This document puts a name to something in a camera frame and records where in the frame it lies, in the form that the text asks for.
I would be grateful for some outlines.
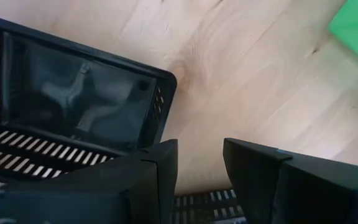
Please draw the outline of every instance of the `wood grain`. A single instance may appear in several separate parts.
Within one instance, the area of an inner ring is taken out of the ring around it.
[[[169,70],[177,192],[229,186],[223,139],[358,165],[358,56],[345,0],[0,0],[0,17]]]

